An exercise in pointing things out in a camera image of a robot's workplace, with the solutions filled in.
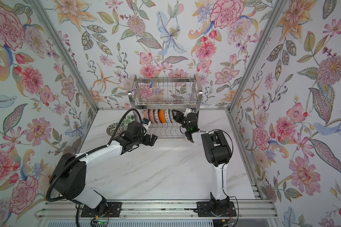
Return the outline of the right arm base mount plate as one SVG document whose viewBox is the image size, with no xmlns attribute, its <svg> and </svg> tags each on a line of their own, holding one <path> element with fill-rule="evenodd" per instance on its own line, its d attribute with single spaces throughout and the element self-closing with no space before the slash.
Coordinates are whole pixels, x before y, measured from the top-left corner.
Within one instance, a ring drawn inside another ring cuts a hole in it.
<svg viewBox="0 0 341 227">
<path fill-rule="evenodd" d="M 196 203 L 194 212 L 198 214 L 198 217 L 237 217 L 237 209 L 234 203 L 229 202 L 229 206 L 222 205 L 220 208 L 216 208 L 215 205 L 211 205 L 210 201 L 198 201 Z"/>
</svg>

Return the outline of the pale green patterned bowl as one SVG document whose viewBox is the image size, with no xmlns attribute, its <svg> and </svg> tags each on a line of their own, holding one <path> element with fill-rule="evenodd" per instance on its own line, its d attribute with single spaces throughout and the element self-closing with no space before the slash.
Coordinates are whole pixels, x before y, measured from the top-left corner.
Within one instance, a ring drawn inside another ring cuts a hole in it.
<svg viewBox="0 0 341 227">
<path fill-rule="evenodd" d="M 171 119 L 170 119 L 170 115 L 169 115 L 169 110 L 168 109 L 164 109 L 163 110 L 163 115 L 164 115 L 164 119 L 165 119 L 166 123 L 171 123 Z"/>
</svg>

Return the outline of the plain white bowl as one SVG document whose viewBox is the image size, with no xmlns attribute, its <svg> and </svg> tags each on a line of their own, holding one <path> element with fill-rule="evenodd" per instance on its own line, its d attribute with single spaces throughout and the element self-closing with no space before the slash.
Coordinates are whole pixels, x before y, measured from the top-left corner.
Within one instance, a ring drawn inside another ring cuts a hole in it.
<svg viewBox="0 0 341 227">
<path fill-rule="evenodd" d="M 164 110 L 163 110 L 163 109 L 160 109 L 158 115 L 159 115 L 160 122 L 161 122 L 162 124 L 165 124 L 165 123 L 166 123 L 166 120 L 165 120 L 165 117 L 164 117 Z"/>
</svg>

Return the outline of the blue geometric pattern bowl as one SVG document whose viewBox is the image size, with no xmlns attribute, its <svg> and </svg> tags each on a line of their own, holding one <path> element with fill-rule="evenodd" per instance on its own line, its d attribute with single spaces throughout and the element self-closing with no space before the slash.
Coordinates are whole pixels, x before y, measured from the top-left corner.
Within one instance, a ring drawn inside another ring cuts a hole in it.
<svg viewBox="0 0 341 227">
<path fill-rule="evenodd" d="M 157 124 L 160 123 L 160 118 L 159 118 L 159 112 L 158 112 L 158 109 L 154 109 L 153 110 L 153 116 L 154 116 L 154 120 Z"/>
</svg>

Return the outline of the dark patterned bowl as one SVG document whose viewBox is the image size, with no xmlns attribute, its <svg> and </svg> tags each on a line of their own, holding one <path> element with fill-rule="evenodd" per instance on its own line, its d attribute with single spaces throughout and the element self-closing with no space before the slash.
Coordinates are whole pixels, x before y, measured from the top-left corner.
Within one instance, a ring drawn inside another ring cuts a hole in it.
<svg viewBox="0 0 341 227">
<path fill-rule="evenodd" d="M 151 121 L 151 123 L 155 124 L 156 121 L 155 121 L 155 118 L 154 118 L 154 114 L 153 114 L 153 110 L 152 110 L 152 109 L 149 109 L 149 110 L 148 110 L 148 116 L 149 116 L 149 120 Z"/>
</svg>

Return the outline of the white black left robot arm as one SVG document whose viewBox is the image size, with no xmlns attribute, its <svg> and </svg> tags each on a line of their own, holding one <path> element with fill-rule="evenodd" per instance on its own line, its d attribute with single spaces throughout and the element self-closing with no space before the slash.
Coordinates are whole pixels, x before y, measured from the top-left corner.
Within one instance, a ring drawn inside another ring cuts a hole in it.
<svg viewBox="0 0 341 227">
<path fill-rule="evenodd" d="M 131 122 L 118 136 L 112 135 L 105 145 L 77 155 L 64 154 L 49 180 L 46 201 L 66 199 L 103 214 L 108 208 L 107 199 L 86 184 L 87 177 L 102 163 L 131 152 L 140 145 L 152 147 L 158 137 L 147 134 L 150 125 L 148 119 L 140 123 Z"/>
</svg>

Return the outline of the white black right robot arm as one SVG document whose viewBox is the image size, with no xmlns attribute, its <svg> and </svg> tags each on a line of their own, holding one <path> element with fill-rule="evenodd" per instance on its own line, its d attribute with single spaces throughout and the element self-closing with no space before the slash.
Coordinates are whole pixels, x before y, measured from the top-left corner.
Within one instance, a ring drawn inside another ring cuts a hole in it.
<svg viewBox="0 0 341 227">
<path fill-rule="evenodd" d="M 172 110 L 173 119 L 185 129 L 188 141 L 201 144 L 207 162 L 212 170 L 212 190 L 210 192 L 210 209 L 215 215 L 225 211 L 230 206 L 230 197 L 227 195 L 226 171 L 233 155 L 233 146 L 228 144 L 223 130 L 203 131 L 198 127 L 198 114 L 187 108 L 183 113 Z"/>
</svg>

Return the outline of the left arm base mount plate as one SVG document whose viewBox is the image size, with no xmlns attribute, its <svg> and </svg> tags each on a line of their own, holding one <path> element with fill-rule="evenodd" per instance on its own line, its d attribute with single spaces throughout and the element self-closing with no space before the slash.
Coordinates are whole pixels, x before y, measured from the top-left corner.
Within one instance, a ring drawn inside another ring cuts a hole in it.
<svg viewBox="0 0 341 227">
<path fill-rule="evenodd" d="M 122 208 L 122 202 L 106 202 L 101 203 L 98 207 L 91 209 L 88 206 L 84 206 L 81 212 L 81 218 L 118 218 L 120 216 Z"/>
</svg>

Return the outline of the white lattice pattern bowl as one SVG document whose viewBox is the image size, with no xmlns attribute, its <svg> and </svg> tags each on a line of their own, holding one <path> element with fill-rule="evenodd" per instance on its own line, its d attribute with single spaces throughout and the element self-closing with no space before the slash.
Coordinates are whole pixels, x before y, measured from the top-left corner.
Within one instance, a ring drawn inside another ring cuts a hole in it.
<svg viewBox="0 0 341 227">
<path fill-rule="evenodd" d="M 176 123 L 176 121 L 174 120 L 174 116 L 173 116 L 173 113 L 172 113 L 172 110 L 171 110 L 171 109 L 169 110 L 169 116 L 170 116 L 170 121 L 171 121 L 172 123 Z"/>
</svg>

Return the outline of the dark speckled pattern bowl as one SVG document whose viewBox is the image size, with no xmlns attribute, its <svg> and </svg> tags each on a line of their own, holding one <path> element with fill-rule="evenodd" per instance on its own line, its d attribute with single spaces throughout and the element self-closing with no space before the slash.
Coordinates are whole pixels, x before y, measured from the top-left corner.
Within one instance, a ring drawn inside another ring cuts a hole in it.
<svg viewBox="0 0 341 227">
<path fill-rule="evenodd" d="M 120 133 L 122 133 L 123 130 L 124 130 L 124 126 L 122 124 L 120 124 L 120 126 L 118 126 L 118 123 L 113 123 L 107 127 L 106 133 L 109 136 L 115 135 L 115 137 L 116 137 Z"/>
</svg>

